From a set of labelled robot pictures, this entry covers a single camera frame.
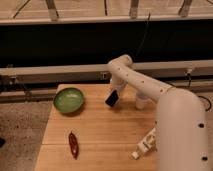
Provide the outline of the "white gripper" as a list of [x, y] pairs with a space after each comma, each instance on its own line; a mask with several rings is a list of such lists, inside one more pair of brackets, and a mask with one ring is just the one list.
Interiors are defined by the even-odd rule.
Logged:
[[125, 90], [127, 83], [122, 81], [118, 82], [117, 80], [111, 78], [110, 79], [110, 92], [118, 95], [119, 98], [123, 96], [123, 92]]

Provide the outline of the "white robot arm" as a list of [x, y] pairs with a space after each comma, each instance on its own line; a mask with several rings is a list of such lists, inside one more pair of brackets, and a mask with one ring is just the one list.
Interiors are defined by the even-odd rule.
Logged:
[[212, 171], [205, 107], [193, 92], [134, 71], [130, 56], [108, 62], [113, 91], [125, 84], [156, 102], [156, 171]]

